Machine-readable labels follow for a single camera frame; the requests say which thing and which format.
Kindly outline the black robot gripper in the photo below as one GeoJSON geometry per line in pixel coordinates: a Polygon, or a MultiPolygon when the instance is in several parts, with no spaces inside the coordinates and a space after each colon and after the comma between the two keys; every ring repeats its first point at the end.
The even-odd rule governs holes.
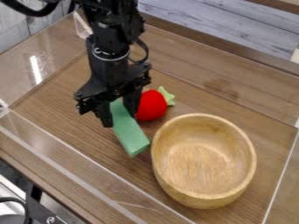
{"type": "Polygon", "coordinates": [[[137,117],[143,88],[151,83],[151,65],[133,61],[129,52],[121,57],[109,57],[89,52],[90,78],[74,94],[77,108],[82,115],[93,112],[106,128],[114,127],[110,104],[123,98],[123,104],[137,117]]]}

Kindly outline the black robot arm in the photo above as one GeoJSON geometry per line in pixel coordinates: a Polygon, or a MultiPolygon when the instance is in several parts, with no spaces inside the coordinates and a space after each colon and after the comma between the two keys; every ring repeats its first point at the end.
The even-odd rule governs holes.
{"type": "Polygon", "coordinates": [[[90,78],[75,92],[81,114],[94,113],[105,127],[114,126],[111,102],[122,99],[134,116],[145,86],[151,83],[147,59],[131,58],[131,45],[145,50],[141,39],[146,20],[138,10],[138,0],[81,0],[81,7],[93,33],[86,38],[90,78]]]}

